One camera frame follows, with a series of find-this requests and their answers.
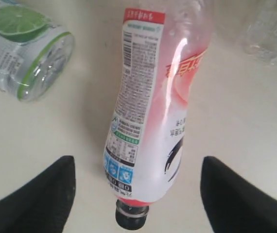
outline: black bottle cap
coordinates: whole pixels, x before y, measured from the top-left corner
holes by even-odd
[[[146,222],[149,207],[131,207],[121,201],[116,203],[116,221],[124,229],[135,231],[142,228]]]

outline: bottle label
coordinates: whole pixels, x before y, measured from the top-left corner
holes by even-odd
[[[29,68],[46,55],[42,51],[67,34],[47,16],[13,0],[0,0],[0,89],[8,91],[8,83],[17,89],[26,85]]]
[[[190,81],[203,55],[181,59],[166,54],[164,22],[164,13],[125,10],[122,82],[104,167],[115,194],[127,200],[154,202],[173,184],[181,159]]]

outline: lime slice image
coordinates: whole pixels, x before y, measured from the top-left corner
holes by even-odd
[[[29,42],[48,28],[48,19],[22,6],[0,8],[0,36],[18,43]]]

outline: pink drink bottle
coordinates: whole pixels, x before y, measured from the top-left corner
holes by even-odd
[[[212,34],[212,0],[160,2],[125,10],[121,89],[104,149],[116,221],[128,230],[145,224],[174,183],[190,84]]]

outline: barcode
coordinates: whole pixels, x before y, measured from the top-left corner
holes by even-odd
[[[132,33],[123,32],[123,63],[125,66],[131,66],[132,53]]]

